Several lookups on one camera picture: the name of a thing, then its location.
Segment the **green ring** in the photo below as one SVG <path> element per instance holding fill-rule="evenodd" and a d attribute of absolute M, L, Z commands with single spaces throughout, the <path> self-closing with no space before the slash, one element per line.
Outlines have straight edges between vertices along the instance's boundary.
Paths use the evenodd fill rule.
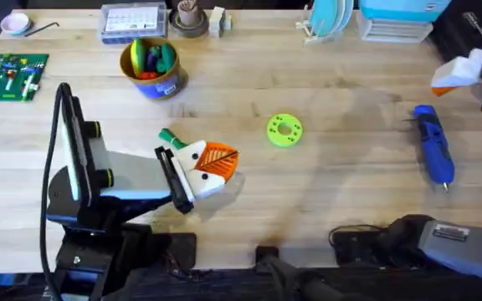
<path fill-rule="evenodd" d="M 291 129 L 288 135 L 282 135 L 278 131 L 279 125 L 286 125 Z M 274 145 L 280 147 L 289 147 L 299 142 L 302 136 L 302 124 L 293 115 L 289 114 L 277 114 L 273 116 L 267 123 L 267 137 Z"/>

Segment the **gray device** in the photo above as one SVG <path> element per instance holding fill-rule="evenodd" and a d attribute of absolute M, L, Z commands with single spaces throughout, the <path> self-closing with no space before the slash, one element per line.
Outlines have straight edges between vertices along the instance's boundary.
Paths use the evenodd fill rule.
<path fill-rule="evenodd" d="M 418 247 L 448 268 L 482 278 L 482 227 L 430 221 L 423 228 Z"/>

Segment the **orange object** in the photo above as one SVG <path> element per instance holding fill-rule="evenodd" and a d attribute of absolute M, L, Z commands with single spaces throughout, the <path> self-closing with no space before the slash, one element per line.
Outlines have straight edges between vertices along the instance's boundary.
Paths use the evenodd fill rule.
<path fill-rule="evenodd" d="M 141 73 L 141 80 L 154 79 L 158 76 L 159 74 L 157 74 L 156 72 L 143 72 Z"/>
<path fill-rule="evenodd" d="M 228 181 L 238 165 L 238 155 L 238 151 L 231 146 L 206 142 L 206 148 L 194 169 L 219 175 Z"/>
<path fill-rule="evenodd" d="M 453 91 L 454 89 L 457 89 L 458 87 L 431 87 L 431 90 L 436 96 L 442 96 L 449 91 Z"/>

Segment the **wooden tabletop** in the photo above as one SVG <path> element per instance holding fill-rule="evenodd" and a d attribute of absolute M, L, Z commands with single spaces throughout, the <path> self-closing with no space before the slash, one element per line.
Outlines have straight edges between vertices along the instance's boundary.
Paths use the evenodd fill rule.
<path fill-rule="evenodd" d="M 98 10 L 28 10 L 29 38 L 0 37 L 0 53 L 49 54 L 30 103 L 0 103 L 0 272 L 38 272 L 42 169 L 55 90 L 67 82 L 85 117 L 98 120 L 107 148 L 153 157 L 171 128 L 182 140 L 209 140 L 240 152 L 225 191 L 183 216 L 173 206 L 137 218 L 157 232 L 195 232 L 197 268 L 246 268 L 259 244 L 281 247 L 298 266 L 334 262 L 327 234 L 351 223 L 385 224 L 408 213 L 482 226 L 482 113 L 469 89 L 441 98 L 429 88 L 440 65 L 427 43 L 362 42 L 354 17 L 337 42 L 304 47 L 296 11 L 233 11 L 221 39 L 170 31 L 188 86 L 174 99 L 146 99 L 123 77 L 123 46 L 97 38 Z M 450 192 L 433 189 L 411 109 L 438 111 L 456 165 Z M 264 127 L 289 113 L 305 129 L 291 148 L 273 146 Z M 53 170 L 62 165 L 57 147 Z M 63 231 L 48 223 L 54 262 Z"/>

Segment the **green toy stem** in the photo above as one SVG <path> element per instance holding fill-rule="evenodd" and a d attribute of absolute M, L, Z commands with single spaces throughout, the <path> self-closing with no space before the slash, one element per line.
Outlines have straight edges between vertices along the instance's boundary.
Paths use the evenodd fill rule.
<path fill-rule="evenodd" d="M 170 144 L 174 145 L 174 147 L 179 150 L 187 144 L 183 143 L 181 140 L 179 140 L 174 133 L 172 133 L 169 129 L 163 128 L 159 132 L 159 138 L 163 139 L 166 142 L 169 142 Z"/>

